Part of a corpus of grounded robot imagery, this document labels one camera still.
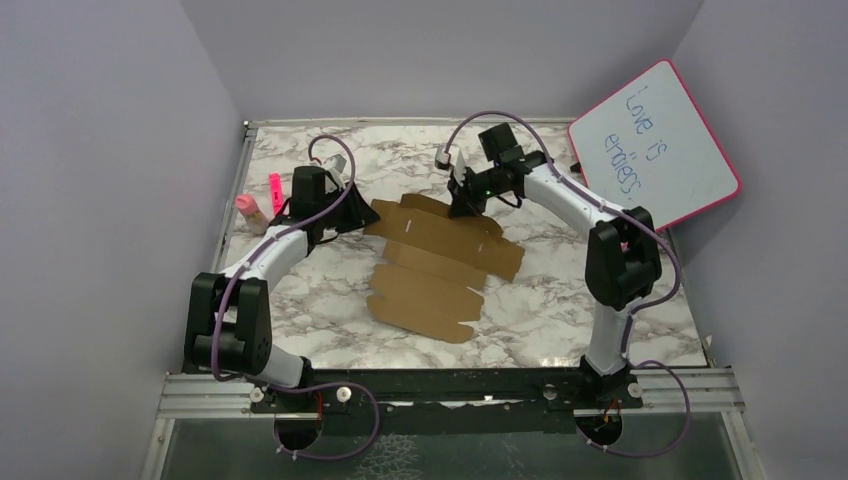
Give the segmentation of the brown cardboard box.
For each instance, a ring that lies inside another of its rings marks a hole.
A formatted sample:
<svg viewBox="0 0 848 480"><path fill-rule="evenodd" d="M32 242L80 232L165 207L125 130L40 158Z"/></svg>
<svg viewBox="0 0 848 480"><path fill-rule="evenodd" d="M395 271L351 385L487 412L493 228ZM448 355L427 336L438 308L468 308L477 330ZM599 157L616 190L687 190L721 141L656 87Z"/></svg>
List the brown cardboard box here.
<svg viewBox="0 0 848 480"><path fill-rule="evenodd" d="M367 235L385 239L366 299L383 324L451 344L468 341L480 319L489 276L515 279L525 250L504 238L487 216L451 219L447 204L407 193L399 201L375 199L378 222Z"/></svg>

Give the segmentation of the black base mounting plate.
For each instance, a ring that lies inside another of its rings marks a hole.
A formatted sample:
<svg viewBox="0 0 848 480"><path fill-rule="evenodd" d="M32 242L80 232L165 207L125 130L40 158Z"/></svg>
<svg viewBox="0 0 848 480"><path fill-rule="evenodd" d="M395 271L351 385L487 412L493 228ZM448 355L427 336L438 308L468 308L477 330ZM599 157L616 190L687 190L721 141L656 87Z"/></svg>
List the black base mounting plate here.
<svg viewBox="0 0 848 480"><path fill-rule="evenodd" d="M263 387L250 411L284 430L331 436L564 433L581 415L642 407L634 375L595 381L576 367L318 369L319 391Z"/></svg>

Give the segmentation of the aluminium extrusion frame rail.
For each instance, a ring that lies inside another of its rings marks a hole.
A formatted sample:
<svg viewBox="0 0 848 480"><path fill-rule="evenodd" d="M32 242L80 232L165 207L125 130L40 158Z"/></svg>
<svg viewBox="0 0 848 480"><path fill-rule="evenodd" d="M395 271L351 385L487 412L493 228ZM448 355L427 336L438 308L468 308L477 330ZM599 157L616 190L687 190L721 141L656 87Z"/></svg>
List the aluminium extrusion frame rail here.
<svg viewBox="0 0 848 480"><path fill-rule="evenodd" d="M730 369L677 369L674 380L666 371L648 369L636 373L641 388L640 405L622 406L623 416L691 413L743 413L746 403ZM688 393L684 404L680 388ZM304 413L275 412L258 407L253 385L244 382L221 383L210 375L176 374L166 378L156 411L157 419L259 419L314 420L330 413L337 400L325 394L322 407Z"/></svg>

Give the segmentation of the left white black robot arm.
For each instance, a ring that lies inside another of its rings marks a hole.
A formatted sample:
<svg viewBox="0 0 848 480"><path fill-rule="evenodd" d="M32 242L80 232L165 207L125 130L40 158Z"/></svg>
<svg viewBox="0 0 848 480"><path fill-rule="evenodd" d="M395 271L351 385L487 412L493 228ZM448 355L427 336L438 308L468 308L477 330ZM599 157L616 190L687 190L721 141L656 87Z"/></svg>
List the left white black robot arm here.
<svg viewBox="0 0 848 480"><path fill-rule="evenodd" d="M190 289L184 341L186 363L219 376L242 375L276 386L285 407L298 411L313 401L309 361L273 343L270 294L305 260L324 234L363 229L379 220L340 166L300 166L284 208L262 240L237 263L200 273Z"/></svg>

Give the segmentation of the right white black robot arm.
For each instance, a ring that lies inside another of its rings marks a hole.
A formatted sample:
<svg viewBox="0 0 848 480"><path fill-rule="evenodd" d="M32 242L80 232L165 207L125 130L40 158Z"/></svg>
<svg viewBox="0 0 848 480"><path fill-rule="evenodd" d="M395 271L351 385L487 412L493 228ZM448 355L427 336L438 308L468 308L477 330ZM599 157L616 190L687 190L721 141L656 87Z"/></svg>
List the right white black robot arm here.
<svg viewBox="0 0 848 480"><path fill-rule="evenodd" d="M478 136L490 168L476 172L450 144L437 150L435 164L450 173L449 215L480 216L491 199L511 193L511 207L537 204L579 233L587 242L585 284L595 300L590 344L580 360L579 398L600 407L612 399L629 372L627 315L653 290L662 273L657 235L650 213L624 210L565 176L545 146L525 151L509 124Z"/></svg>

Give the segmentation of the pink highlighter marker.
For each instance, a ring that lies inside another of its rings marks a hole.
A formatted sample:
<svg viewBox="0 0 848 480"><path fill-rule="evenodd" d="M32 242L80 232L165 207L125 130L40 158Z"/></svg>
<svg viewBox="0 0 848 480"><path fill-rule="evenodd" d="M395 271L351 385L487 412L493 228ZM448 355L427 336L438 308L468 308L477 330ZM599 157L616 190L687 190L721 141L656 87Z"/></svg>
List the pink highlighter marker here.
<svg viewBox="0 0 848 480"><path fill-rule="evenodd" d="M273 214L281 213L285 205L285 194L281 176L277 172L269 174L269 191L271 195L271 203Z"/></svg>

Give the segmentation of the pink framed whiteboard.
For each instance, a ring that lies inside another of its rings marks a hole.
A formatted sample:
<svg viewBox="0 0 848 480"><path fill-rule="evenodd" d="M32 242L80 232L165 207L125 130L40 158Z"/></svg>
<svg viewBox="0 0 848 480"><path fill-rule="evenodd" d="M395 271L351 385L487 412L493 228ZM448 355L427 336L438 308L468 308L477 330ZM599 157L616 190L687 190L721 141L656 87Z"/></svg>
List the pink framed whiteboard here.
<svg viewBox="0 0 848 480"><path fill-rule="evenodd" d="M624 208L645 208L658 230L731 199L742 187L669 59L574 120L568 138L588 188Z"/></svg>

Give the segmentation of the small pink capped bottle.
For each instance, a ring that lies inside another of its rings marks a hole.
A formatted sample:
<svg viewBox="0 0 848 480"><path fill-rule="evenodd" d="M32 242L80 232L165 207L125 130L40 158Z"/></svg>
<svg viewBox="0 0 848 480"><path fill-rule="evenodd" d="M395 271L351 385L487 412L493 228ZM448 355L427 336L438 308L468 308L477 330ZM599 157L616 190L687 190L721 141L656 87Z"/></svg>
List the small pink capped bottle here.
<svg viewBox="0 0 848 480"><path fill-rule="evenodd" d="M264 235L270 221L259 207L251 194L240 194L234 200L234 205L244 218L248 229L257 236Z"/></svg>

